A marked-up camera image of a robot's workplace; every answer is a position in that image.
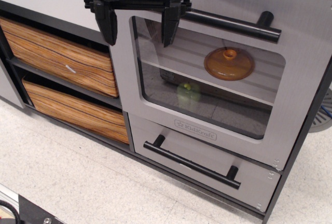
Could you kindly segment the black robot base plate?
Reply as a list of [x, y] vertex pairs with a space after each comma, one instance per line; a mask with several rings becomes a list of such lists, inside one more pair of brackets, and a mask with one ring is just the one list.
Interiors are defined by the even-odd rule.
[[14, 199], [2, 195], [1, 210], [3, 211], [3, 214], [1, 214], [1, 223], [65, 223], [20, 195]]

